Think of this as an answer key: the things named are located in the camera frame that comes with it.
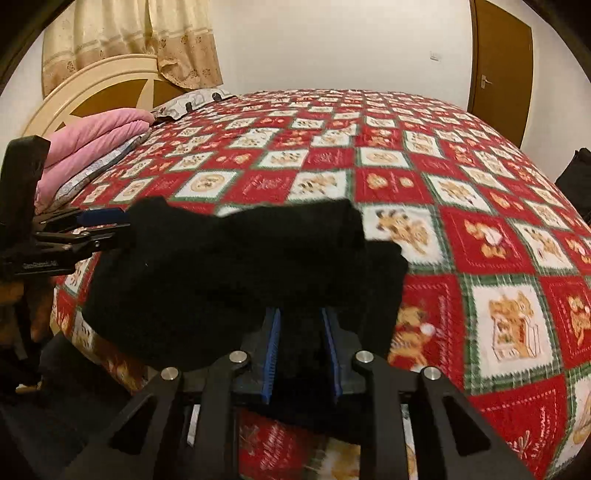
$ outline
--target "folded pink blanket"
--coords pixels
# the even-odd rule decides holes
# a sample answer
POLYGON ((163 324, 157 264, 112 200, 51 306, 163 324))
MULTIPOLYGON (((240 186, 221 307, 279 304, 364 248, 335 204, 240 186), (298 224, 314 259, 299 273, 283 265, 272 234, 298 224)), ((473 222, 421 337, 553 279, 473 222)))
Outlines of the folded pink blanket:
POLYGON ((131 137, 147 132, 149 127, 150 123, 144 120, 126 123, 107 131, 104 135, 78 148, 74 153, 49 168, 46 167, 43 170, 41 180, 37 183, 37 193, 35 195, 35 211, 37 214, 51 205, 53 197, 59 188, 70 178, 131 137))
POLYGON ((51 141, 51 147, 47 154, 45 168, 51 167, 68 155, 72 155, 101 135, 136 120, 142 120, 152 125, 154 116, 150 112, 138 108, 118 108, 86 116, 75 124, 52 133, 47 137, 51 141))

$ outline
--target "wall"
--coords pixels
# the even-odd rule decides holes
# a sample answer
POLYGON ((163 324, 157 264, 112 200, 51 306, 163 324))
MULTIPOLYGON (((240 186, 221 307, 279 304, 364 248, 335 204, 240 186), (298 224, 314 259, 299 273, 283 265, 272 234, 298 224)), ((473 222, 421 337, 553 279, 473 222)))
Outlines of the wall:
POLYGON ((591 83, 569 48, 521 0, 489 0, 532 29, 534 84, 521 149, 554 181, 574 151, 591 148, 591 83))
POLYGON ((212 0, 210 11, 234 92, 401 90, 467 107, 468 0, 212 0))
POLYGON ((6 146, 20 137, 35 111, 41 106, 41 53, 43 34, 31 45, 0 96, 0 166, 6 146))

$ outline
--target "door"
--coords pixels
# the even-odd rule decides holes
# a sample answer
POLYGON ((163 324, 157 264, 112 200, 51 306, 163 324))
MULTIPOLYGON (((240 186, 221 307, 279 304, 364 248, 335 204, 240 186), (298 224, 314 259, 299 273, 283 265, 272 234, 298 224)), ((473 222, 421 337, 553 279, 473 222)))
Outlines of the door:
POLYGON ((469 111, 520 147, 534 78, 531 28, 486 0, 474 0, 472 14, 475 68, 469 111))

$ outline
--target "person's hand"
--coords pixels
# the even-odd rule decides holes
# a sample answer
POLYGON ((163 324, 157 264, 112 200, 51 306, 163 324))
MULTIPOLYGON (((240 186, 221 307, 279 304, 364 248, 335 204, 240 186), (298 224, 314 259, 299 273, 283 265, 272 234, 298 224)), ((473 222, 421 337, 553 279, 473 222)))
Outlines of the person's hand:
POLYGON ((31 318, 31 339, 40 342, 49 334, 54 285, 52 278, 28 280, 26 288, 21 281, 0 282, 0 347, 11 347, 18 337, 16 318, 4 307, 14 305, 23 295, 31 318))

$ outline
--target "door frame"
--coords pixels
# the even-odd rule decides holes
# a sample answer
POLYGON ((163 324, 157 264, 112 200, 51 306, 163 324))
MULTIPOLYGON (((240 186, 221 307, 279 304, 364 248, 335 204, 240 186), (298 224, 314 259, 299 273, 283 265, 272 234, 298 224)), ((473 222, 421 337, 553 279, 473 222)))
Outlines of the door frame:
POLYGON ((474 97, 476 96, 476 84, 478 79, 478 18, 476 16, 476 2, 470 1, 470 13, 472 14, 472 82, 470 83, 470 96, 468 97, 467 111, 472 113, 474 109, 474 97))

